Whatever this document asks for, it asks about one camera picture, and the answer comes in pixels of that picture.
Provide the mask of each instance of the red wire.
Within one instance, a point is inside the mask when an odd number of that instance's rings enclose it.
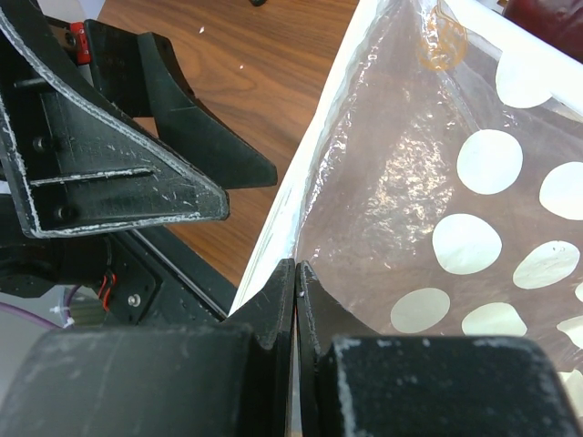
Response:
[[[101,299],[101,293],[103,293],[103,290],[105,289],[107,284],[107,275],[103,275],[103,283],[101,284],[101,288],[99,289],[99,293],[97,294],[97,298]]]
[[[115,273],[111,274],[111,286],[109,286],[109,288],[106,291],[106,295],[103,297],[103,309],[105,311],[109,311],[109,307],[107,306],[107,301],[109,300],[109,294],[111,293],[111,289],[114,288],[114,286],[116,285],[116,282],[118,282],[118,277],[116,276]]]

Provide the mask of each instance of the black plastic piece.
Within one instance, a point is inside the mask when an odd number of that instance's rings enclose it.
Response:
[[[170,41],[143,34],[138,46],[160,139],[225,189],[275,185],[275,166],[195,98]]]
[[[0,30],[7,66],[0,71],[0,158],[26,235],[71,237],[228,216],[220,187],[79,74],[34,0],[1,0]],[[15,89],[39,77],[48,91]]]
[[[53,331],[15,378],[0,435],[272,436],[265,357],[245,325]]]
[[[235,300],[237,287],[207,261],[164,227],[130,231],[149,256],[173,271],[176,277],[223,320]]]
[[[275,166],[195,97],[167,38],[93,20],[85,28],[105,98],[133,117],[154,117],[160,139],[225,189],[277,183]]]
[[[150,239],[152,234],[156,236],[153,240]],[[171,247],[182,244],[170,231],[152,228],[148,229],[147,234],[142,234],[141,230],[134,230],[112,234],[111,238],[114,248],[123,248],[116,251],[115,268],[112,270],[118,275],[118,284],[112,289],[108,301],[110,314],[116,320],[163,327],[212,324],[226,318],[227,312],[215,300],[214,290],[203,289],[189,280],[165,255],[169,253],[171,256]],[[157,246],[161,239],[167,239],[169,244]],[[193,251],[183,261],[206,268],[208,274],[219,275]],[[234,295],[232,284],[225,282],[222,287],[219,294],[232,292]],[[137,307],[128,304],[129,296],[133,295],[139,296]]]
[[[291,417],[289,395],[292,386],[292,328],[294,310],[293,259],[283,259],[262,290],[223,322],[247,323],[252,326],[263,349],[269,352],[273,381],[272,433],[285,435]]]
[[[57,283],[95,286],[110,257],[107,238],[29,239],[10,195],[0,195],[0,292],[38,298]]]
[[[327,437],[581,435],[557,372],[530,340],[338,337],[318,382]]]
[[[152,117],[138,36],[95,20],[84,23],[95,89],[130,117]]]
[[[307,437],[326,435],[319,424],[316,398],[317,362],[328,351],[336,335],[378,335],[333,298],[322,286],[308,261],[298,264],[295,279],[300,404],[302,430]]]

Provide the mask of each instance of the cable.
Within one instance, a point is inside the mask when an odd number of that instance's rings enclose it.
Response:
[[[76,293],[81,288],[80,285],[76,285],[75,287],[71,288],[69,291],[63,293],[63,298],[61,300],[61,320],[63,321],[63,326],[72,326],[70,321],[71,318],[71,302],[75,297]]]
[[[47,328],[49,330],[52,330],[54,328],[59,329],[61,328],[52,321],[43,319],[42,317],[37,316],[36,314],[33,314],[30,311],[23,310],[22,308],[15,307],[14,305],[10,305],[8,303],[0,302],[0,311],[7,312],[8,314],[13,314],[15,316],[20,317],[21,319],[31,321],[35,325],[40,326],[42,328]]]
[[[114,288],[116,282],[118,282],[118,277],[115,273],[111,273],[111,285],[107,289],[106,295],[103,297],[103,309],[105,311],[109,311],[109,307],[107,306],[107,302],[109,301],[109,293],[111,293],[111,289]]]
[[[106,289],[106,284],[107,284],[107,273],[105,275],[103,275],[103,282],[101,283],[101,288],[99,289],[99,293],[97,294],[98,299],[101,299],[101,293],[103,293],[103,290]]]

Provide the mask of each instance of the bolt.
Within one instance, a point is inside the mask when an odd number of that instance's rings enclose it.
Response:
[[[141,298],[139,297],[139,294],[132,294],[130,297],[128,297],[128,305],[130,307],[139,307],[140,303]]]
[[[32,79],[17,80],[15,82],[16,89],[46,92],[53,89],[43,77],[33,77]]]

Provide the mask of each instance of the red connector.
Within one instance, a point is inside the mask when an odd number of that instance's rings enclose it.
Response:
[[[83,23],[71,23],[70,29],[77,40],[77,64],[80,66],[89,64],[91,62],[91,54],[89,53],[89,43]]]

